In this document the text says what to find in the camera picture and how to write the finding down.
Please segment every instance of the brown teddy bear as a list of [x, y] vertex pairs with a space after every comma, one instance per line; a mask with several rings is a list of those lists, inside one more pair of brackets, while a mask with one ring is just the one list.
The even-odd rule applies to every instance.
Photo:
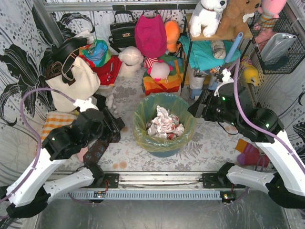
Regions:
[[235, 27], [235, 35], [245, 33], [248, 27], [248, 19], [254, 16], [254, 12], [261, 5], [261, 0], [230, 0], [223, 12], [217, 35], [223, 36], [229, 27]]

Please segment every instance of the green plastic bag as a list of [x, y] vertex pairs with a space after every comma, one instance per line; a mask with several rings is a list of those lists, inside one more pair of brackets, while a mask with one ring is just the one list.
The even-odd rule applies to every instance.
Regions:
[[[157, 116], [157, 105], [169, 109], [171, 114], [179, 117], [184, 126], [184, 133], [174, 140], [149, 136], [146, 123]], [[186, 145], [193, 137], [196, 120], [187, 111], [189, 105], [182, 98], [168, 93], [151, 94], [140, 102], [133, 115], [133, 134], [138, 145], [148, 152], [165, 152], [176, 150]]]

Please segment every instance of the red sock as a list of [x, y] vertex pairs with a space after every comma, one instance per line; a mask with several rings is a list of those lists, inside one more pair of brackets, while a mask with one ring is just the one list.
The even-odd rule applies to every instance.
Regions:
[[[237, 157], [237, 161], [242, 166], [256, 166], [261, 156], [263, 156], [265, 159], [264, 167], [267, 167], [269, 164], [270, 159], [267, 157], [267, 155], [261, 155], [258, 149], [251, 143], [240, 139], [236, 149], [241, 152], [241, 154]], [[263, 166], [263, 162], [264, 160], [261, 159], [258, 165]]]

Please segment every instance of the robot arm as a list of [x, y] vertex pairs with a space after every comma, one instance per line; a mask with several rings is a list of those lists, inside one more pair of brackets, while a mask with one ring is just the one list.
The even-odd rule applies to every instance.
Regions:
[[[236, 127], [243, 136], [263, 150], [269, 157], [276, 173], [262, 173], [226, 163], [218, 171], [221, 183], [240, 184], [267, 193], [270, 198], [285, 208], [305, 208], [305, 166], [299, 156], [291, 154], [276, 139], [250, 127], [241, 117], [233, 95], [233, 80], [227, 77], [217, 90], [203, 90], [198, 100], [188, 111], [206, 121], [226, 122]], [[244, 87], [238, 86], [241, 107], [248, 119], [256, 126], [282, 139], [291, 149], [286, 131], [278, 116], [265, 108], [253, 108]]]
[[[47, 205], [58, 196], [91, 184], [100, 185], [104, 172], [96, 163], [85, 167], [67, 177], [46, 182], [49, 176], [73, 154], [97, 139], [111, 139], [120, 133], [123, 122], [110, 114], [107, 108], [99, 111], [91, 103], [91, 99], [76, 100], [75, 106], [80, 107], [80, 115], [71, 125], [53, 129], [42, 143], [39, 160], [35, 168], [34, 161], [10, 186], [0, 187], [0, 197], [8, 196], [11, 203], [7, 208], [11, 218], [33, 217], [43, 211]], [[29, 178], [16, 193], [12, 191], [33, 170]]]

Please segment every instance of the wire basket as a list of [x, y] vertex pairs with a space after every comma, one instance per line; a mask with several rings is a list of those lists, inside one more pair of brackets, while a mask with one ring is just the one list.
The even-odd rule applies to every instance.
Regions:
[[[271, 19], [259, 24], [260, 15], [260, 13], [256, 12], [255, 17], [249, 20], [248, 25], [254, 38], [252, 40], [253, 44], [258, 44], [255, 51], [263, 73], [266, 75], [292, 73], [305, 57], [304, 45], [300, 41], [298, 34], [292, 28], [292, 23], [288, 16], [284, 12], [281, 12], [279, 19]], [[264, 62], [261, 56], [261, 51], [268, 43], [271, 36], [278, 32], [295, 35], [297, 39], [285, 55]]]

